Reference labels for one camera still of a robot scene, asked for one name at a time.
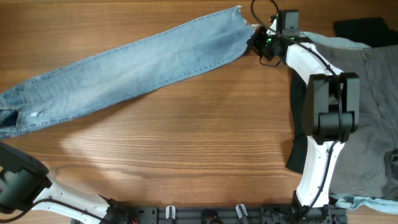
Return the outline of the light blue jeans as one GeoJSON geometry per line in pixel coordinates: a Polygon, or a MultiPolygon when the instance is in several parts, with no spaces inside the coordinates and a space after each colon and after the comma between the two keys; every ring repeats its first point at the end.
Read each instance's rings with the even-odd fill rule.
{"type": "Polygon", "coordinates": [[[28,79],[1,94],[1,137],[71,121],[231,63],[255,29],[236,6],[28,79]]]}

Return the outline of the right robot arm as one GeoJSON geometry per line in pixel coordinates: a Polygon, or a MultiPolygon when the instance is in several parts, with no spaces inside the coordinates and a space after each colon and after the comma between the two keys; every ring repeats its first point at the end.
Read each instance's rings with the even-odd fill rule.
{"type": "Polygon", "coordinates": [[[345,213],[329,204],[336,160],[359,123],[359,77],[334,67],[299,29],[298,10],[280,10],[249,42],[260,58],[279,57],[305,82],[301,125],[307,136],[302,179],[290,204],[265,205],[265,223],[337,223],[345,213]]]}

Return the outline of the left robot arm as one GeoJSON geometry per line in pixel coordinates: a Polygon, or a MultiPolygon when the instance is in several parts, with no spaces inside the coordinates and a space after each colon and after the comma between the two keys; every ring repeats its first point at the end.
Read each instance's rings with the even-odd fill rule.
{"type": "Polygon", "coordinates": [[[1,223],[14,222],[31,210],[71,218],[72,223],[128,224],[129,209],[100,195],[90,195],[49,177],[48,168],[36,158],[1,143],[1,213],[20,214],[1,223]]]}

